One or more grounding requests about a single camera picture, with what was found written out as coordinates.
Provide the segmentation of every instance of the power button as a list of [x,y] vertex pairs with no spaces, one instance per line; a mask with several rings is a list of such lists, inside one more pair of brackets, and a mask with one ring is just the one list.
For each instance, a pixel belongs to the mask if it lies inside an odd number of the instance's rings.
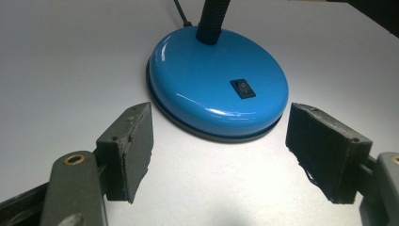
[[253,91],[253,89],[249,86],[249,83],[247,82],[246,79],[236,79],[230,81],[232,87],[235,89],[235,91],[238,93],[238,95],[241,97],[241,99],[246,99],[250,97],[255,97],[256,94]]

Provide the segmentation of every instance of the round blue base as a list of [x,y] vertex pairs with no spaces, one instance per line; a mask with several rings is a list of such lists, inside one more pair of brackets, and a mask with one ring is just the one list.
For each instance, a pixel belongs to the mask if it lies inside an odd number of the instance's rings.
[[[147,68],[155,103],[199,137],[240,142],[264,135],[288,101],[279,64],[261,46],[231,31],[222,30],[216,45],[202,44],[196,32],[195,26],[174,31],[155,47]],[[247,86],[253,95],[247,95]]]

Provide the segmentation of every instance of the power switch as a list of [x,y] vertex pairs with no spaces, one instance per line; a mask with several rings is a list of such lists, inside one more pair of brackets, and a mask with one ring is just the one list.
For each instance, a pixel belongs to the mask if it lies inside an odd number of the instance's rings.
[[232,87],[235,89],[235,91],[238,93],[238,95],[241,97],[241,99],[246,99],[250,97],[255,97],[256,94],[253,91],[253,89],[249,86],[249,83],[245,79],[236,79],[230,81],[232,84]]

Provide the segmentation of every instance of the white table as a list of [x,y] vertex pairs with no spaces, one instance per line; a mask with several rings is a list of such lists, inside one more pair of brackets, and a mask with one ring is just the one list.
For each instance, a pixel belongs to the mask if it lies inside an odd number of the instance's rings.
[[[197,24],[203,1],[182,0]],[[173,1],[0,1],[0,202],[48,181],[52,164],[150,101],[145,66],[182,26]],[[231,1],[224,28],[266,49],[290,99],[266,137],[219,144],[152,108],[154,146],[133,205],[105,202],[109,225],[360,225],[284,145],[291,102],[314,105],[398,152],[399,40],[343,3]]]

